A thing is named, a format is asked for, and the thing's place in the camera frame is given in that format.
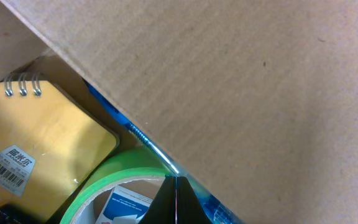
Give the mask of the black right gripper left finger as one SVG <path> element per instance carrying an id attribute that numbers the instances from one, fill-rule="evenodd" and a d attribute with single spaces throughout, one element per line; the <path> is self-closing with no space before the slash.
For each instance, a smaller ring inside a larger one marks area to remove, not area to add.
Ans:
<path id="1" fill-rule="evenodd" d="M 176 178 L 168 176 L 139 224 L 175 224 Z"/>

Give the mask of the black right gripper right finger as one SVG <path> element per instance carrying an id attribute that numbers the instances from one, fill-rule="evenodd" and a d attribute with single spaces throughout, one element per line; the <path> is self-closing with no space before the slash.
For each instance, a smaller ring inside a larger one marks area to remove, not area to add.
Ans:
<path id="1" fill-rule="evenodd" d="M 177 224 L 211 224 L 186 177 L 176 178 Z"/>

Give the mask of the blue ballpoint pen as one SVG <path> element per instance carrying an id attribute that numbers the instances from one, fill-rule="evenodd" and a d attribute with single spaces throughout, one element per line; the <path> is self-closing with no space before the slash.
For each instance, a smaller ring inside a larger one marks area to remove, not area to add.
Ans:
<path id="1" fill-rule="evenodd" d="M 154 152 L 162 160 L 163 165 L 168 168 L 171 177 L 186 177 L 193 188 L 200 205 L 211 223 L 242 223 L 242 221 L 233 214 L 230 209 L 225 207 L 215 196 L 210 194 L 201 184 L 199 184 L 192 176 L 179 166 L 174 160 L 168 156 L 156 143 L 149 139 L 136 125 L 134 125 L 127 117 L 125 117 L 118 109 L 116 109 L 98 90 L 90 83 L 86 83 L 89 92 L 97 99 L 108 114 L 114 118 L 119 124 L 124 126 L 135 138 L 141 142 L 146 148 Z"/>

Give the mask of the white blue staples box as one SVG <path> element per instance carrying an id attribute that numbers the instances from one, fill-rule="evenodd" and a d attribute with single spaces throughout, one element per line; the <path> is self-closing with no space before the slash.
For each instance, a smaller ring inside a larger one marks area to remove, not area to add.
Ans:
<path id="1" fill-rule="evenodd" d="M 151 198 L 117 185 L 112 189 L 95 224 L 137 224 L 151 203 Z"/>

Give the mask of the green tape roll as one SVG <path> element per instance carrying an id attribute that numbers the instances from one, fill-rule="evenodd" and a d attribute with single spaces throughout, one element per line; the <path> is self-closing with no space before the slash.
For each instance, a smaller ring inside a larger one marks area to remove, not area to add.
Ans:
<path id="1" fill-rule="evenodd" d="M 85 182 L 61 223 L 74 223 L 90 202 L 113 187 L 135 180 L 163 180 L 169 170 L 150 149 L 134 147 L 103 162 Z"/>

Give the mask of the brown cardboard box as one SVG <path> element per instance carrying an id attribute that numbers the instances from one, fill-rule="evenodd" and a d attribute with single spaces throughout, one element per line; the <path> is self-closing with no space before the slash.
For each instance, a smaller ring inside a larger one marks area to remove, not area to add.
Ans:
<path id="1" fill-rule="evenodd" d="M 358 223 L 358 1 L 0 1 L 246 223 Z"/>

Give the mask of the yellow spiral notepad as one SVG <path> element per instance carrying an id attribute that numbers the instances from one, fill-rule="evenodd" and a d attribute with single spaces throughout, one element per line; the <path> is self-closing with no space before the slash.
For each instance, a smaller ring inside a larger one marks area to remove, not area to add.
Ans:
<path id="1" fill-rule="evenodd" d="M 117 143 L 39 74 L 7 75 L 0 82 L 0 205 L 48 220 Z"/>

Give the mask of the orange stapler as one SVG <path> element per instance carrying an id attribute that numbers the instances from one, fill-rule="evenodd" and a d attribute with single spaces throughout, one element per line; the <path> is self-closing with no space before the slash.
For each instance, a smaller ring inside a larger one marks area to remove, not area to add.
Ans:
<path id="1" fill-rule="evenodd" d="M 38 218 L 13 204 L 0 205 L 0 224 L 42 223 Z"/>

